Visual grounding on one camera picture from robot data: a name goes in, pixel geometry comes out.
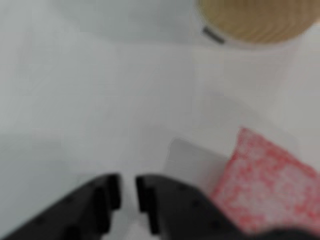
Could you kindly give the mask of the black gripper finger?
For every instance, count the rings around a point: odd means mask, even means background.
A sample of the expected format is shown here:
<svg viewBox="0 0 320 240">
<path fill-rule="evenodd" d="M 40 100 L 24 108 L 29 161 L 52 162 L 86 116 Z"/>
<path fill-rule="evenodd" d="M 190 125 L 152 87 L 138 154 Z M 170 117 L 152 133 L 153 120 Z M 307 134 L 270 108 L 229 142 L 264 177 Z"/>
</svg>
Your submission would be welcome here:
<svg viewBox="0 0 320 240">
<path fill-rule="evenodd" d="M 197 187 L 158 174 L 135 178 L 139 210 L 150 234 L 161 240 L 318 240 L 296 228 L 247 234 Z"/>
<path fill-rule="evenodd" d="M 121 207 L 121 178 L 104 174 L 82 184 L 4 240 L 100 240 Z"/>
</svg>

